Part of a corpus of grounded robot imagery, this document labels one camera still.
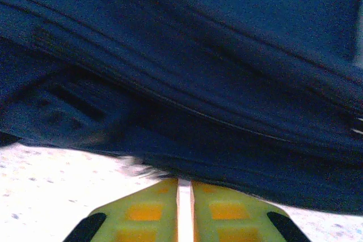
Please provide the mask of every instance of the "blue backpack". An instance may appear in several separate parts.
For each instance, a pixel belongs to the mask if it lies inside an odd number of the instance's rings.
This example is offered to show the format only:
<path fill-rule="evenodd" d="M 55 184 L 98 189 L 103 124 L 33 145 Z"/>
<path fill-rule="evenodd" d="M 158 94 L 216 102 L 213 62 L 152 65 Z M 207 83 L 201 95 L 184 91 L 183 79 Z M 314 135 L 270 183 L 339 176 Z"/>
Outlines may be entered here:
<path fill-rule="evenodd" d="M 0 0 L 3 145 L 363 214 L 361 0 Z"/>

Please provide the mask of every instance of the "concrete floor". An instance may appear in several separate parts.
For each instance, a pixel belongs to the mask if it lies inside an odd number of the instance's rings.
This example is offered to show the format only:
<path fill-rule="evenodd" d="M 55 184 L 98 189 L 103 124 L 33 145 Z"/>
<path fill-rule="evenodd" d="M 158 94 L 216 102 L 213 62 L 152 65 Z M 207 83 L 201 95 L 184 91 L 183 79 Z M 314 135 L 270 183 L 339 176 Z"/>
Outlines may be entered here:
<path fill-rule="evenodd" d="M 86 152 L 1 148 L 0 241 L 63 241 L 93 209 L 158 182 L 135 171 Z M 280 207 L 313 242 L 363 242 L 363 217 Z"/>

